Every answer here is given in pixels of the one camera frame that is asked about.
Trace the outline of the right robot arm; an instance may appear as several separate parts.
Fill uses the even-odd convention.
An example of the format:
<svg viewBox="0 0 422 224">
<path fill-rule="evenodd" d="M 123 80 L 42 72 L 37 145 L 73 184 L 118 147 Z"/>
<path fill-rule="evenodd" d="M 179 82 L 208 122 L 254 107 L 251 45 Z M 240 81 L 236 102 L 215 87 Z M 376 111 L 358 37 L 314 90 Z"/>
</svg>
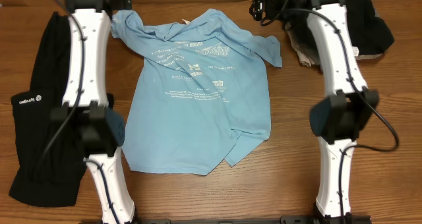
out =
<svg viewBox="0 0 422 224">
<path fill-rule="evenodd" d="M 347 29 L 346 0 L 253 0 L 250 14 L 263 26 L 275 20 L 306 22 L 324 76 L 325 97 L 309 113 L 320 146 L 320 184 L 310 216 L 283 216 L 281 223 L 370 223 L 351 213 L 351 160 L 359 133 L 379 101 L 369 90 Z"/>
</svg>

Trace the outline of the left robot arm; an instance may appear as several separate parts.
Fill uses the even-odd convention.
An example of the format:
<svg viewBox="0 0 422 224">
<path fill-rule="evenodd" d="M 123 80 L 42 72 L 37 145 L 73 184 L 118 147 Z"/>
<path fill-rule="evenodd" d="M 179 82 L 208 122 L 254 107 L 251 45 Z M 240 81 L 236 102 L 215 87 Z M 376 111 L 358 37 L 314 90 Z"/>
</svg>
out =
<svg viewBox="0 0 422 224">
<path fill-rule="evenodd" d="M 121 159 L 125 121 L 106 93 L 106 51 L 114 11 L 129 10 L 132 0 L 54 0 L 69 15 L 69 77 L 62 105 L 51 112 L 61 125 L 45 147 L 50 151 L 65 128 L 76 134 L 102 207 L 100 223 L 139 223 Z"/>
</svg>

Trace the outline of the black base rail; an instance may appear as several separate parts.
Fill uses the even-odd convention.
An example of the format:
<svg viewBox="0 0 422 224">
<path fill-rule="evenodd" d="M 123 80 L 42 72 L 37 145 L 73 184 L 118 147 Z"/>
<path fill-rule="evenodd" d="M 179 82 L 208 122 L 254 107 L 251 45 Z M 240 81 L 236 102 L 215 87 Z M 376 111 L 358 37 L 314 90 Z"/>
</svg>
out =
<svg viewBox="0 0 422 224">
<path fill-rule="evenodd" d="M 278 219 L 204 219 L 190 221 L 172 221 L 170 219 L 139 219 L 134 224 L 371 224 L 369 216 L 345 216 L 335 218 L 316 218 L 310 216 L 285 215 Z"/>
</svg>

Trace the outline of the beige folded garment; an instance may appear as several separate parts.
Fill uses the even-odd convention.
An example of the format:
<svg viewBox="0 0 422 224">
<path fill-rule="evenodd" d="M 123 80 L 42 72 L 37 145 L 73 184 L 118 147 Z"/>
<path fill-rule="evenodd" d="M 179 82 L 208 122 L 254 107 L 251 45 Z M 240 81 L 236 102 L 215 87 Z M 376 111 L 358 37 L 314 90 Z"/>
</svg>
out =
<svg viewBox="0 0 422 224">
<path fill-rule="evenodd" d="M 287 34 L 289 36 L 291 46 L 298 56 L 300 64 L 306 67 L 316 65 L 316 62 L 311 57 L 312 51 L 307 49 L 304 45 L 301 45 L 293 35 L 292 31 L 288 31 Z"/>
</svg>

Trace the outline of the light blue printed t-shirt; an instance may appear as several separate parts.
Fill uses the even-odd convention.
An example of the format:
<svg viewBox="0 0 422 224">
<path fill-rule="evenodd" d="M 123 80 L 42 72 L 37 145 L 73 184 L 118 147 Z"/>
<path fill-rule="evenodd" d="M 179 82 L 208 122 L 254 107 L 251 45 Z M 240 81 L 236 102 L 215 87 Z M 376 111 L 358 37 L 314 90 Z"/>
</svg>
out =
<svg viewBox="0 0 422 224">
<path fill-rule="evenodd" d="M 207 175 L 269 139 L 266 67 L 282 66 L 276 37 L 255 36 L 215 9 L 156 26 L 119 11 L 111 33 L 144 59 L 123 144 L 132 171 Z"/>
</svg>

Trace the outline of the black garment with white logo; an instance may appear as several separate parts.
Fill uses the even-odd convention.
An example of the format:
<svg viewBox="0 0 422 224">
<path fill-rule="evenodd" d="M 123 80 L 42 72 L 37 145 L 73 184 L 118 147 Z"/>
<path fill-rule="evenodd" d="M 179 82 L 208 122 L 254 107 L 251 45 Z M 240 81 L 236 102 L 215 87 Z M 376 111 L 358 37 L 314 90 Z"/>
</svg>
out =
<svg viewBox="0 0 422 224">
<path fill-rule="evenodd" d="M 69 126 L 47 155 L 42 154 L 59 127 L 51 122 L 50 112 L 61 106 L 69 76 L 70 48 L 68 18 L 54 12 L 40 40 L 29 90 L 11 97 L 19 169 L 9 196 L 30 206 L 74 206 L 86 170 Z"/>
</svg>

